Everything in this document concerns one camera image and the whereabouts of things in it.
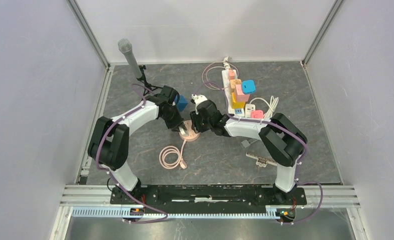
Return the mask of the dark blue cube socket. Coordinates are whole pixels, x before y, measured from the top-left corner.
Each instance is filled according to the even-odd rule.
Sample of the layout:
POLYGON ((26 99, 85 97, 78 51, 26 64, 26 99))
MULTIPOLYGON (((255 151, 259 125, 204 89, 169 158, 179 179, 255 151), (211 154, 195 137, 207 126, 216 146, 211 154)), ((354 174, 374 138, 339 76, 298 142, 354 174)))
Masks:
POLYGON ((177 96, 174 102, 179 112, 182 112, 188 104, 187 99, 183 95, 177 96))

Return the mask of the round pink power socket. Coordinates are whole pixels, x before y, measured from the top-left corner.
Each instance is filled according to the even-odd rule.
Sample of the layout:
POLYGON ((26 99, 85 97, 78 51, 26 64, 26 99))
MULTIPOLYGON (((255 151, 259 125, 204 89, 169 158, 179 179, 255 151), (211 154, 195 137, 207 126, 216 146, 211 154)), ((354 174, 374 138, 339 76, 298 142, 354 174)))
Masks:
POLYGON ((179 133, 180 138, 183 139, 183 140, 185 140, 185 141, 187 141, 187 142, 193 142, 193 141, 195 141, 196 139, 198 139, 199 136, 200 136, 200 133, 199 133, 199 132, 195 132, 195 131, 192 129, 192 126, 193 126, 193 125, 192 125, 192 121, 191 121, 191 120, 186 120, 186 121, 184 121, 184 124, 186 125, 186 128, 187 128, 187 130, 188 130, 189 135, 188 135, 188 136, 182 136, 182 135, 180 135, 180 133, 179 133))

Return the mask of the long white power strip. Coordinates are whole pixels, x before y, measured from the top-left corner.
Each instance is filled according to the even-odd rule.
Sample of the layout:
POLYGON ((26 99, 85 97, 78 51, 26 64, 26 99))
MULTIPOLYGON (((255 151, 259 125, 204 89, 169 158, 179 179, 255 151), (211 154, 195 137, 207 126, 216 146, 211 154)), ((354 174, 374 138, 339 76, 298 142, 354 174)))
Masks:
POLYGON ((230 80, 229 80, 229 70, 223 70, 221 72, 222 83, 223 83, 223 91, 227 97, 227 112, 232 115, 234 114, 237 117, 245 117, 244 108, 233 109, 231 106, 232 101, 232 91, 230 88, 230 80))

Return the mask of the light blue plug adapter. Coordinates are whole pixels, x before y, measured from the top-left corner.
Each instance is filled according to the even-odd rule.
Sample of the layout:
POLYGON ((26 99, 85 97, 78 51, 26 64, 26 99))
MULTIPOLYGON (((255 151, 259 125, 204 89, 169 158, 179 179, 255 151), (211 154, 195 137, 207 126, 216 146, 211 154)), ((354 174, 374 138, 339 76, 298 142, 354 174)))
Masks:
POLYGON ((252 79, 244 80, 241 83, 241 89, 242 89, 242 92, 245 95, 250 95, 250 94, 255 93, 256 92, 256 86, 255 86, 254 80, 252 80, 252 79))

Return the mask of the white plug adapter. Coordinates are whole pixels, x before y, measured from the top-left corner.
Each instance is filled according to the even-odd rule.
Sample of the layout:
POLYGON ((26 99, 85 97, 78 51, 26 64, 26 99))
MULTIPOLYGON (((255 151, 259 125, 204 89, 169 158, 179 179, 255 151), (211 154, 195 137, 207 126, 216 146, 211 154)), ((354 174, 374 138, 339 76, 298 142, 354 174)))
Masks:
POLYGON ((179 133, 180 133, 180 135, 182 135, 184 137, 189 135, 186 125, 184 123, 181 123, 179 125, 179 133))

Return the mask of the pink cube socket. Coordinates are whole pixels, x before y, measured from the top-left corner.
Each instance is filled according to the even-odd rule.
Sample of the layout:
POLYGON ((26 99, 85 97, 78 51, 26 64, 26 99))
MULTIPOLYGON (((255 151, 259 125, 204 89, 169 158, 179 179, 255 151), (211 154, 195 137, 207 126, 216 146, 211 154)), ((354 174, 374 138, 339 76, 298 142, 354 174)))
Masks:
POLYGON ((242 90, 242 86, 240 84, 236 84, 234 89, 234 97, 237 103, 245 103, 249 100, 250 94, 245 94, 242 90))

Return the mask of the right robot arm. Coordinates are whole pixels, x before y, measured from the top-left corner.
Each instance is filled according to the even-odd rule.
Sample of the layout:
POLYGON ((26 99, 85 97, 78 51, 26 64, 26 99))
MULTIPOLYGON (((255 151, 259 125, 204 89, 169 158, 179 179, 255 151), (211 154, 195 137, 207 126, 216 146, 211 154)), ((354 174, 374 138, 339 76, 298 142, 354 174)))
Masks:
POLYGON ((307 153, 308 147, 306 136, 285 115, 276 113, 270 120, 257 120, 222 114, 216 104, 203 95, 192 95, 191 102, 195 105, 190 113, 195 131, 262 141, 277 163, 274 199, 280 204, 293 199, 297 161, 307 153))

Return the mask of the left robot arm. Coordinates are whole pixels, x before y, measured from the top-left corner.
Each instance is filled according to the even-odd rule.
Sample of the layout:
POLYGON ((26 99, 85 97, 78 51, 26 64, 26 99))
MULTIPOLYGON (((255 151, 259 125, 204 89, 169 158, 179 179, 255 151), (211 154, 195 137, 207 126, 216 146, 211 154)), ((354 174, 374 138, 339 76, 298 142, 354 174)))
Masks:
POLYGON ((175 89, 165 85, 160 93, 143 97, 131 110, 112 118, 102 116, 95 124, 88 156, 95 160, 98 169, 108 172, 130 204, 137 203, 142 197, 141 189, 136 187, 139 179, 127 163, 130 135, 157 119, 162 119, 167 129, 173 132, 185 130, 184 119, 177 108, 179 98, 175 89))

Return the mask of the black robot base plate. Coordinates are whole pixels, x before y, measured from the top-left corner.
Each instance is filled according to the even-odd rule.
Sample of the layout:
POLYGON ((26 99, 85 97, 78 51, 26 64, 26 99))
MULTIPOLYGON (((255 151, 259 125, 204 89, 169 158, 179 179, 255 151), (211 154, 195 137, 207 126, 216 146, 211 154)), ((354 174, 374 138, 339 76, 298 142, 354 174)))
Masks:
POLYGON ((307 204, 305 191, 294 187, 283 193, 272 185, 203 184, 143 185, 127 196, 119 187, 111 194, 112 205, 144 203, 148 214, 255 214, 266 206, 291 208, 307 204))

